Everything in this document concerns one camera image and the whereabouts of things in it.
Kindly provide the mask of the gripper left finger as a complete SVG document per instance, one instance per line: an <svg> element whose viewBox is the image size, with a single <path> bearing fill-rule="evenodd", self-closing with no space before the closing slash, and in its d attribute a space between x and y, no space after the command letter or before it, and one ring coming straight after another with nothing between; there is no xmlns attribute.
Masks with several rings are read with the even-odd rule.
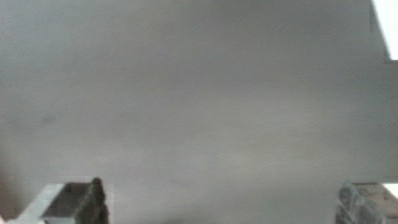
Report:
<svg viewBox="0 0 398 224"><path fill-rule="evenodd" d="M48 184L19 216L3 224L110 224L101 179Z"/></svg>

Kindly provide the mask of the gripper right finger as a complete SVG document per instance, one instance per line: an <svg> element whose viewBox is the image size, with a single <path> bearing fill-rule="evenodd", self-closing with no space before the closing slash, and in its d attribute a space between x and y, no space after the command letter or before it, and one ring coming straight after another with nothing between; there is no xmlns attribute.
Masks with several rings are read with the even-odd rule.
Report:
<svg viewBox="0 0 398 224"><path fill-rule="evenodd" d="M398 224L398 182L345 182L334 224Z"/></svg>

